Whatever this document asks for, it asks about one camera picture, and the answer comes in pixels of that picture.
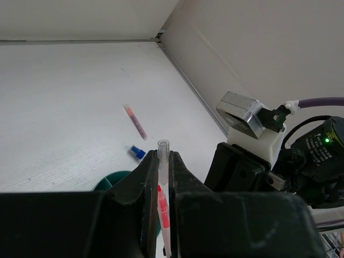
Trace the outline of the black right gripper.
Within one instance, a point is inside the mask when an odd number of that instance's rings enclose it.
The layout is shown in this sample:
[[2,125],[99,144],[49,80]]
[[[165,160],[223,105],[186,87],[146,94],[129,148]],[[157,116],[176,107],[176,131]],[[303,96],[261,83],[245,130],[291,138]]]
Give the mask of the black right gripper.
[[303,200],[283,191],[269,162],[238,145],[217,145],[204,184],[178,152],[169,156],[173,257],[325,257]]

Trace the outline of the small blue capped glue bottle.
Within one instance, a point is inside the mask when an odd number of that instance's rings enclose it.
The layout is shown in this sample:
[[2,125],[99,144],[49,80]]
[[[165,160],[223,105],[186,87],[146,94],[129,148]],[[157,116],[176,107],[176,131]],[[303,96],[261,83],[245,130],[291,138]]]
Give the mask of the small blue capped glue bottle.
[[142,160],[146,155],[146,152],[144,150],[136,147],[135,145],[132,145],[129,148],[129,153],[138,160]]

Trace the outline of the red refill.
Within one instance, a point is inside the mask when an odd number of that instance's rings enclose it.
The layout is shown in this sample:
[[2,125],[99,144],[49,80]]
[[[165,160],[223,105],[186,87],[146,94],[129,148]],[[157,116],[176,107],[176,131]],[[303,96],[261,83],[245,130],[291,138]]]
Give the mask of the red refill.
[[138,121],[137,117],[135,116],[133,110],[127,104],[125,104],[123,107],[124,107],[126,113],[128,114],[129,118],[133,122],[135,128],[138,130],[140,136],[143,138],[143,140],[147,140],[147,134],[144,131],[144,129],[141,126],[141,124],[139,123],[139,121]]

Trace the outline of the clear pen cap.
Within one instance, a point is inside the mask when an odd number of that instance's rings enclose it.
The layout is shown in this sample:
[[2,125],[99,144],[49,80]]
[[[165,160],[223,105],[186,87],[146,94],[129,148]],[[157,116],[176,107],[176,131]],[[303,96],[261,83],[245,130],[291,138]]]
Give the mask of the clear pen cap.
[[170,146],[166,139],[159,140],[157,143],[158,157],[158,182],[166,196],[168,195],[169,182],[169,155]]

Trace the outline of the red gel pen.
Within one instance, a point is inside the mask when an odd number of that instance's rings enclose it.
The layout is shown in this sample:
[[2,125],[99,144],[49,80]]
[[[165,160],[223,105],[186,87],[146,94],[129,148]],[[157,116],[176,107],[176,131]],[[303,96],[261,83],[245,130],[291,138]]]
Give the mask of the red gel pen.
[[167,198],[160,185],[157,186],[157,211],[164,241],[165,254],[166,257],[171,257],[169,206],[167,204]]

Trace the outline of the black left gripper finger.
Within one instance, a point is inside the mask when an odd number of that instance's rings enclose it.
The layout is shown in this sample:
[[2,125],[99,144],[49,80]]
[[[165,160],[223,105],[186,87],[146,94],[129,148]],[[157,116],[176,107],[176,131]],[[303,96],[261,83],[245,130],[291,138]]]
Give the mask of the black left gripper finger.
[[106,191],[1,194],[1,257],[154,257],[157,153]]

